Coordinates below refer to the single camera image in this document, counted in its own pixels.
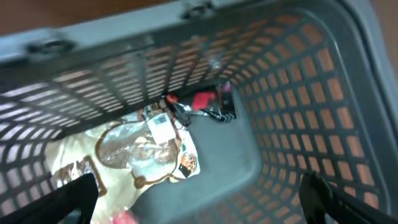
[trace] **snack package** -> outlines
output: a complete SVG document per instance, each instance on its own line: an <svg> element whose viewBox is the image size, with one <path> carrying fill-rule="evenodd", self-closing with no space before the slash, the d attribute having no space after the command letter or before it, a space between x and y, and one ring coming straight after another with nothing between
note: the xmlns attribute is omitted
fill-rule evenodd
<svg viewBox="0 0 398 224"><path fill-rule="evenodd" d="M93 223L106 223L130 208L154 184L200 173L189 132L164 102L51 142L45 155L58 187L94 173L99 198Z"/></svg>
<svg viewBox="0 0 398 224"><path fill-rule="evenodd" d="M230 82L211 86L188 96L177 97L169 94L165 100L184 126L190 124L190 115L208 116L219 122L236 119Z"/></svg>

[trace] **laundry basket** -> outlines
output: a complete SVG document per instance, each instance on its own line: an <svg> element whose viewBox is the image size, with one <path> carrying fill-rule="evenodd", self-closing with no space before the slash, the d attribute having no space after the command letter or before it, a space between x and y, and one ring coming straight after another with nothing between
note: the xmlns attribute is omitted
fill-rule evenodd
<svg viewBox="0 0 398 224"><path fill-rule="evenodd" d="M182 95L226 80L236 90L239 125L208 120L195 132L193 122L193 136L211 133L200 139L209 147L203 154L214 153L217 136L250 141L217 149L239 150L236 158L251 164L250 172L231 174L239 184L228 183L202 159L203 173L181 184L212 177L195 186L222 189L211 195L216 200L173 219L141 217L144 223L305 223L298 188L312 170L398 217L398 88L370 3L216 1L213 8L183 20L185 8L172 2L2 37L0 217L54 189L48 142L138 110L165 92ZM240 134L215 132L222 126ZM220 169L230 163L223 156L213 161ZM194 203L189 194L170 198L176 208ZM154 206L146 215L167 209Z"/></svg>

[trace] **gray plastic surface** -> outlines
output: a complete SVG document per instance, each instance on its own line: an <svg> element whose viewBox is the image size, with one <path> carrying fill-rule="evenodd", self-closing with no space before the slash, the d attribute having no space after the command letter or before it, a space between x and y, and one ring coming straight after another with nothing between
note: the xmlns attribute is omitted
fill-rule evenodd
<svg viewBox="0 0 398 224"><path fill-rule="evenodd" d="M142 194L132 207L140 224L175 223L236 193L258 177L261 153L239 95L238 119L217 123L194 116L189 127L201 172L180 183L165 181Z"/></svg>

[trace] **gray basket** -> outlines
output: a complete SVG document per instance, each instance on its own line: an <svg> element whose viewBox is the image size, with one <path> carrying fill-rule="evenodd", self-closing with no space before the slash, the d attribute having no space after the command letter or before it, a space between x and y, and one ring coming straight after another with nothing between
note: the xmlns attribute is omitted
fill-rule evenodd
<svg viewBox="0 0 398 224"><path fill-rule="evenodd" d="M138 110L165 92L231 80L244 108L242 141L257 141L253 149L232 149L252 158L248 178L202 182L223 201L197 199L196 215L139 208L148 203L140 199L133 210L144 223L191 215L185 223L304 223L298 187L309 170L398 217L391 172L398 170L392 101L398 88L388 60L375 61L386 54L367 1L250 2L188 22L177 12L179 2L0 39L3 52L13 53L0 57L0 216L53 190L44 162L48 142ZM38 49L43 43L48 48ZM68 53L51 51L73 44ZM200 175L216 173L204 168Z"/></svg>

